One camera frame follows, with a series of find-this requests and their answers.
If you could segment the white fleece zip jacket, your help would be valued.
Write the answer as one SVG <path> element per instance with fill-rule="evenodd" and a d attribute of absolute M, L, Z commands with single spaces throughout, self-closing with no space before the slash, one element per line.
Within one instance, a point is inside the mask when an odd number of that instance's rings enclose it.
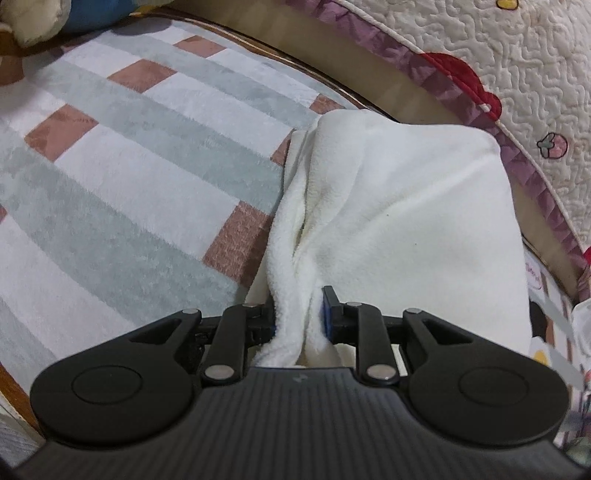
<path fill-rule="evenodd" d="M 247 294 L 276 308 L 276 334 L 254 365 L 352 364 L 352 350 L 325 336 L 327 286 L 389 316 L 420 308 L 527 354 L 524 247 L 494 137 L 369 110 L 335 110 L 294 131 Z"/>

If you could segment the grey plush bunny toy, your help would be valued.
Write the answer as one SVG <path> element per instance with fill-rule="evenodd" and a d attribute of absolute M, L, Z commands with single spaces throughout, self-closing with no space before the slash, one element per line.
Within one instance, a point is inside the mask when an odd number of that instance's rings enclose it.
<path fill-rule="evenodd" d="M 149 11 L 171 0 L 6 0 L 1 26 L 23 48 L 59 33 L 88 33 L 106 28 L 136 11 Z"/>

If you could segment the quilted bear print bedspread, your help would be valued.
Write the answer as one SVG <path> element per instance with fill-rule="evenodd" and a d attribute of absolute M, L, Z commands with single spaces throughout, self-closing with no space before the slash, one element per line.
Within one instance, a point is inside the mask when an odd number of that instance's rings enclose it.
<path fill-rule="evenodd" d="M 298 1 L 491 133 L 590 294 L 590 5 Z"/>

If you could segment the checkered pastel floor rug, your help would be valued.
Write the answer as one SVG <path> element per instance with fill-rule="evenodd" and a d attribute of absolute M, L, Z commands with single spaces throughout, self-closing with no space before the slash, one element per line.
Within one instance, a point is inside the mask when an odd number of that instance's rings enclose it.
<path fill-rule="evenodd" d="M 1 66 L 1 384 L 252 286 L 294 130 L 355 103 L 149 17 Z"/>

